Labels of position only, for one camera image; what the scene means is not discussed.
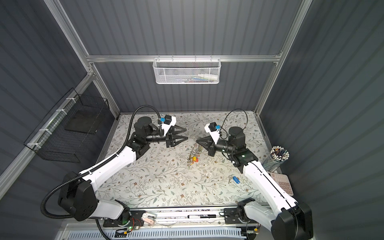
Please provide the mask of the large keyring with coloured keys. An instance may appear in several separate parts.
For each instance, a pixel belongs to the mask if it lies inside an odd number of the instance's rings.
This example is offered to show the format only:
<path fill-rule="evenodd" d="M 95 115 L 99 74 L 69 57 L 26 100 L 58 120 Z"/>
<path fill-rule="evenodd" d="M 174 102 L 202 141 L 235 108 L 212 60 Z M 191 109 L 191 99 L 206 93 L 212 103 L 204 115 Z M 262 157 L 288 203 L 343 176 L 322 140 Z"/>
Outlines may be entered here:
<path fill-rule="evenodd" d="M 197 139 L 194 139 L 194 143 L 191 146 L 191 151 L 188 156 L 187 166 L 191 166 L 199 162 L 199 157 L 203 147 L 197 142 Z"/>

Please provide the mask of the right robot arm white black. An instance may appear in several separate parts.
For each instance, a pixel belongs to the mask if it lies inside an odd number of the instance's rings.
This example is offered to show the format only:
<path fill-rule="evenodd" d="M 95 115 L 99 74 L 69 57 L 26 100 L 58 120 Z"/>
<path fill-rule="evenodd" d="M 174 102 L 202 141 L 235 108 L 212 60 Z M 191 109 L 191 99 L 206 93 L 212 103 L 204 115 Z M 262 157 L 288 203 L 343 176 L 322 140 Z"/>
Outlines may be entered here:
<path fill-rule="evenodd" d="M 209 136 L 198 139 L 197 143 L 211 157 L 217 152 L 227 154 L 234 167 L 258 187 L 270 206 L 267 209 L 254 199 L 243 200 L 238 204 L 240 219 L 243 222 L 258 222 L 272 233 L 275 240 L 312 239 L 311 208 L 305 203 L 298 203 L 274 181 L 256 155 L 247 148 L 243 129 L 231 127 L 228 140 L 220 138 L 220 126 L 216 123 L 206 124 L 205 131 Z"/>

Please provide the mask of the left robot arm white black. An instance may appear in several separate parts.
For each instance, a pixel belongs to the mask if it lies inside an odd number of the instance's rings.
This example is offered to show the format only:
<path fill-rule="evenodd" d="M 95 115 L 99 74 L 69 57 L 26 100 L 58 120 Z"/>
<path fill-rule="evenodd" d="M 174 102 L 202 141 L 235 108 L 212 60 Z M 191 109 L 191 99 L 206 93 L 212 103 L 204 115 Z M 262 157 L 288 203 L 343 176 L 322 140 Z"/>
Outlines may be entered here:
<path fill-rule="evenodd" d="M 134 124 L 135 131 L 123 148 L 100 163 L 78 174 L 79 179 L 60 190 L 58 204 L 71 218 L 83 221 L 88 218 L 106 218 L 127 224 L 130 209 L 124 203 L 114 200 L 100 200 L 96 197 L 98 188 L 122 168 L 142 157 L 152 142 L 165 142 L 175 147 L 188 137 L 181 134 L 185 128 L 176 125 L 174 116 L 166 115 L 154 125 L 150 117 L 141 117 Z"/>

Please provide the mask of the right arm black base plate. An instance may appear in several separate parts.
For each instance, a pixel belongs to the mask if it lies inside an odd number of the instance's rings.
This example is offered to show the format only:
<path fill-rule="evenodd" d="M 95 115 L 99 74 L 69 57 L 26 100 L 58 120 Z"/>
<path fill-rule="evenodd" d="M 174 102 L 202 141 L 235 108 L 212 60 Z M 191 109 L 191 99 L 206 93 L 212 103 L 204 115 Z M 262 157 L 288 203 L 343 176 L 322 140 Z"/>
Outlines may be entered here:
<path fill-rule="evenodd" d="M 239 210 L 239 208 L 224 208 L 223 215 L 227 225 L 259 224 L 258 222 L 246 217 L 245 212 L 243 210 Z"/>

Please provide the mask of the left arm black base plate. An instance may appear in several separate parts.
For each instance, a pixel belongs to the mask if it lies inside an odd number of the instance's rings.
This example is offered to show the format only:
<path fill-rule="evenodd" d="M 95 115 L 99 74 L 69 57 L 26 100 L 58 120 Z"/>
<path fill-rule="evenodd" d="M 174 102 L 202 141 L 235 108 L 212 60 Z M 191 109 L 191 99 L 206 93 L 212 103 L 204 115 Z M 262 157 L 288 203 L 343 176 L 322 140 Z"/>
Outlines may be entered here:
<path fill-rule="evenodd" d="M 142 227 L 144 225 L 144 221 L 142 220 L 142 216 L 144 213 L 146 213 L 146 211 L 124 211 L 122 213 L 122 216 L 116 220 L 105 220 L 103 223 L 103 227 Z"/>

